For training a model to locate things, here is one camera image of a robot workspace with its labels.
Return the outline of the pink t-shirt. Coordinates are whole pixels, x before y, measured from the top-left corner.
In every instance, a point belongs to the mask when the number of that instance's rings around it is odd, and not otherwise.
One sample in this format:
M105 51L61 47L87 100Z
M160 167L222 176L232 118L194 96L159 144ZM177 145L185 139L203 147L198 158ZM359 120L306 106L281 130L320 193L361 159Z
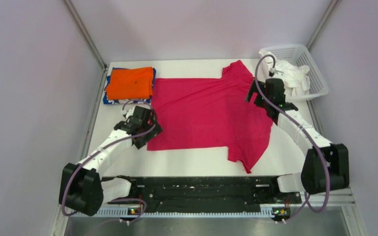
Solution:
M152 106L162 132L147 149L227 147L228 160L251 173L273 125L263 108L245 101L252 82L240 60L224 67L220 78L158 78Z

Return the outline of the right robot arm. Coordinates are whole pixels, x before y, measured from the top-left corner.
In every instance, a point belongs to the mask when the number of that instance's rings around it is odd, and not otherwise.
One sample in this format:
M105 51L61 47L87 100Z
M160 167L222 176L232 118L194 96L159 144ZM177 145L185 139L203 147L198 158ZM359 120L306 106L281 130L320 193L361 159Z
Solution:
M297 106L286 102L281 79L270 78L265 82L254 79L246 102L250 102L254 94L254 105L265 109L267 117L295 142L305 156L301 172L274 178L274 186L269 189L272 201L283 202L289 192L318 194L349 187L347 147L323 137L305 121Z

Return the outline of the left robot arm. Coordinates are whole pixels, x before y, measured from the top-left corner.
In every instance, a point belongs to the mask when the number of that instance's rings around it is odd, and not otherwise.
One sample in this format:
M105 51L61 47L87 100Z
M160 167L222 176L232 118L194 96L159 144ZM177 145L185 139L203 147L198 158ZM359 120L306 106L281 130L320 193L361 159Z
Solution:
M162 132L152 107L135 106L123 111L125 117L117 123L106 140L78 163L68 163L62 171L59 203L65 216L73 213L95 215L103 204L121 198L133 203L137 188L128 177L114 177L103 181L104 174L129 149L141 149Z

